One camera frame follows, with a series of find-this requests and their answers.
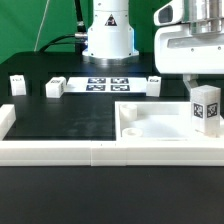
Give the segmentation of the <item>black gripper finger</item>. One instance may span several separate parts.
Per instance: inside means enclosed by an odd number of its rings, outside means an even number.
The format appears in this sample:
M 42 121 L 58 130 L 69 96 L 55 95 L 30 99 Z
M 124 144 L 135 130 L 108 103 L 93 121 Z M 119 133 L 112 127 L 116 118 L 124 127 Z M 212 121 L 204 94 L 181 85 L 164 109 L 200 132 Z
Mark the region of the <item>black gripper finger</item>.
M 198 86 L 197 83 L 198 75 L 197 74 L 184 74 L 183 75 L 183 83 L 188 90 L 188 92 L 191 92 L 193 88 L 196 88 Z

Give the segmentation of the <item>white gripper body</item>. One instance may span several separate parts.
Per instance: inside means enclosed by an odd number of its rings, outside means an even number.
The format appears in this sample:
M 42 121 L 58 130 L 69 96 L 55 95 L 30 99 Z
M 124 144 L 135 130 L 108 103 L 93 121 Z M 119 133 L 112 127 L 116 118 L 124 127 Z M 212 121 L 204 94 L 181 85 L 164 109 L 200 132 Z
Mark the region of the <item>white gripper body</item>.
M 224 74 L 224 32 L 191 35 L 188 25 L 160 28 L 155 65 L 166 74 Z

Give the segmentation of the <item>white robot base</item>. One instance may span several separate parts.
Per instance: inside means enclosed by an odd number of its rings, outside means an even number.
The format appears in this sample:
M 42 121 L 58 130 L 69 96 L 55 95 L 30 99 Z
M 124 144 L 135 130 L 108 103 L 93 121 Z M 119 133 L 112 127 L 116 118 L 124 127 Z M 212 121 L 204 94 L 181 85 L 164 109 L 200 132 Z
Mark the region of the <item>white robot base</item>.
M 86 62 L 122 65 L 138 60 L 134 29 L 129 24 L 129 0 L 93 0 L 93 23 L 88 28 Z

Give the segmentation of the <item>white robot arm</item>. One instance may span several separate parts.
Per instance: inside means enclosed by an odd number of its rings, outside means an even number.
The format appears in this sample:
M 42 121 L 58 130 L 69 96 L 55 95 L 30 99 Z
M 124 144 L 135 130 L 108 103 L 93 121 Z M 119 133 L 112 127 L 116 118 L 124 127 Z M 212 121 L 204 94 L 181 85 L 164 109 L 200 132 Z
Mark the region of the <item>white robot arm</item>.
M 182 74 L 191 91 L 199 74 L 224 74 L 224 0 L 171 0 L 154 13 L 155 66 Z

